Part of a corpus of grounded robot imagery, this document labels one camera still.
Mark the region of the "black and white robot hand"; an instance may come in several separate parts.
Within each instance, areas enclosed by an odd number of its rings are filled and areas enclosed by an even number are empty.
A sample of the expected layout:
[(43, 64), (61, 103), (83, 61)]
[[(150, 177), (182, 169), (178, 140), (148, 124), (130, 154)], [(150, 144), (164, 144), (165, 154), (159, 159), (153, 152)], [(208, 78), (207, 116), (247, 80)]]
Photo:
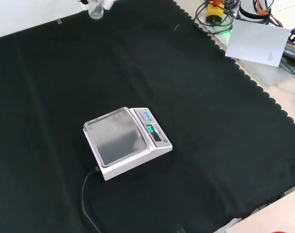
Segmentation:
[[(81, 7), (83, 10), (89, 10), (90, 4), (89, 0), (78, 0), (81, 3)], [(110, 10), (112, 5), (114, 4), (115, 0), (103, 0), (103, 7), (105, 10)]]

